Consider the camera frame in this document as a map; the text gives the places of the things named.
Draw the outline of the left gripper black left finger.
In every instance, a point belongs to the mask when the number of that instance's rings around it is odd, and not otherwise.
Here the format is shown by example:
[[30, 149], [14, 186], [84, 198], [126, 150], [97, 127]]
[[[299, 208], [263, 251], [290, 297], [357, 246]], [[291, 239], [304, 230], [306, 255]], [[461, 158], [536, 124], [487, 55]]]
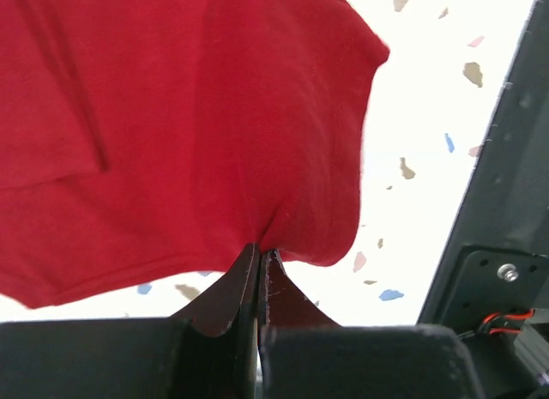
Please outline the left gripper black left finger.
[[4, 398], [252, 398], [260, 255], [170, 317], [3, 323]]

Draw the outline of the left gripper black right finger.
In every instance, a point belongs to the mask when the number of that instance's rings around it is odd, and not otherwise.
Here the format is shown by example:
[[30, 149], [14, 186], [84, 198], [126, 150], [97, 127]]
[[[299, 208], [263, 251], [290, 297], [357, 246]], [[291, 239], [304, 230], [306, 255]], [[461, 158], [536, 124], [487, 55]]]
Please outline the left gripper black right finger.
[[344, 327], [266, 253], [258, 332], [266, 398], [481, 398], [471, 356], [438, 325]]

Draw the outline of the dark red t-shirt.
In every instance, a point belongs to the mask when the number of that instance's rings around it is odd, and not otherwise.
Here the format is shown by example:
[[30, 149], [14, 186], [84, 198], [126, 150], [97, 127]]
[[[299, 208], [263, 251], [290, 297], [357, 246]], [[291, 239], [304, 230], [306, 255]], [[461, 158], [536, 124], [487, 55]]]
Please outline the dark red t-shirt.
[[388, 56], [346, 0], [1, 0], [2, 294], [337, 263]]

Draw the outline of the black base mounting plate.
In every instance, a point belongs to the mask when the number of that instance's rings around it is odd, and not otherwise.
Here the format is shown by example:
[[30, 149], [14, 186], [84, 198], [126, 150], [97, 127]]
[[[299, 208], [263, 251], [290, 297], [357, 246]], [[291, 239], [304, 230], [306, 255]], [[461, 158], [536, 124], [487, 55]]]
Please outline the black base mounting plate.
[[548, 0], [534, 0], [421, 323], [455, 331], [487, 398], [548, 395]]

